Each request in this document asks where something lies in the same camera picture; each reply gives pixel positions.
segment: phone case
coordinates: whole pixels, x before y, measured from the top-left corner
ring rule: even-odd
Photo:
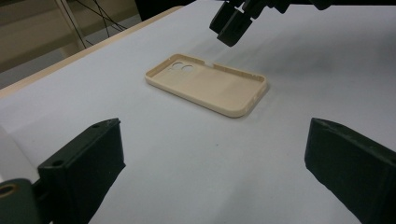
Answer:
[[[148,84],[231,118],[245,115],[262,98],[264,76],[175,54],[146,73]]]

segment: robotic arm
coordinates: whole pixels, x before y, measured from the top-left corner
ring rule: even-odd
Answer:
[[[283,14],[290,4],[314,5],[317,9],[323,10],[331,5],[389,6],[396,5],[396,2],[384,0],[228,0],[224,1],[210,23],[210,29],[218,34],[219,40],[232,47],[253,23],[252,19],[259,18],[265,7],[274,7]]]

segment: wooden table edge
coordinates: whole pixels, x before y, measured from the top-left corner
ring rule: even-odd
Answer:
[[[135,25],[135,26],[133,26],[133,27],[131,27],[131,28],[129,28],[129,29],[117,34],[117,35],[113,35],[110,38],[108,38],[108,39],[106,39],[106,40],[104,40],[104,41],[102,41],[102,42],[100,42],[100,43],[98,43],[98,44],[96,44],[94,46],[91,46],[91,47],[89,47],[87,49],[84,49],[84,50],[82,50],[82,51],[80,51],[80,52],[78,52],[78,53],[76,53],[76,54],[64,59],[64,60],[61,60],[58,63],[55,63],[55,64],[53,64],[53,65],[51,65],[51,66],[49,66],[49,67],[47,67],[47,68],[45,68],[45,69],[43,69],[43,70],[41,70],[39,72],[36,72],[36,73],[30,75],[29,77],[26,77],[26,78],[24,78],[24,79],[22,79],[22,80],[20,80],[18,82],[15,82],[15,83],[7,86],[7,87],[4,87],[3,89],[0,90],[0,98],[4,98],[4,97],[6,97],[6,96],[8,96],[8,95],[10,95],[10,94],[22,89],[22,88],[24,88],[24,87],[26,87],[26,86],[28,86],[28,85],[30,85],[32,83],[38,81],[40,78],[46,77],[49,74],[52,74],[53,72],[55,72],[55,71],[65,67],[65,66],[69,65],[72,62],[74,62],[74,61],[76,61],[76,60],[78,60],[80,58],[83,58],[84,56],[86,56],[86,55],[88,55],[88,54],[90,54],[90,53],[92,53],[94,51],[97,51],[98,49],[101,49],[102,47],[104,47],[104,46],[106,46],[106,45],[108,45],[108,44],[110,44],[110,43],[112,43],[114,41],[117,41],[117,40],[119,40],[119,39],[121,39],[121,38],[123,38],[123,37],[125,37],[125,36],[127,36],[127,35],[129,35],[129,34],[131,34],[133,32],[135,32],[135,31],[137,31],[137,30],[140,30],[141,28],[152,24],[153,22],[155,22],[155,21],[157,21],[157,20],[159,20],[159,19],[161,19],[161,18],[163,18],[163,17],[165,17],[165,16],[177,11],[180,8],[182,8],[182,7],[169,8],[165,12],[162,12],[162,13],[160,13],[160,14],[158,14],[158,15],[156,15],[156,16],[154,16],[154,17],[152,17],[152,18],[150,18],[150,19],[148,19],[146,21],[142,21],[142,22],[138,23],[137,25]]]

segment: white tabletop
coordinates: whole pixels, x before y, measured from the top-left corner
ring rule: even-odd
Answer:
[[[304,165],[311,118],[396,149],[396,7],[265,9],[233,48],[198,1],[0,100],[0,125],[37,166],[95,122],[120,118],[126,168],[91,223],[359,221]],[[174,53],[264,74],[229,119],[148,85]]]

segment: screw hole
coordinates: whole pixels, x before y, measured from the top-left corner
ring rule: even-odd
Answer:
[[[62,164],[64,164],[63,161],[55,161],[55,162],[52,163],[52,166],[60,166]]]
[[[5,185],[0,187],[0,198],[6,197],[12,194],[15,190],[17,190],[17,186],[14,184]]]

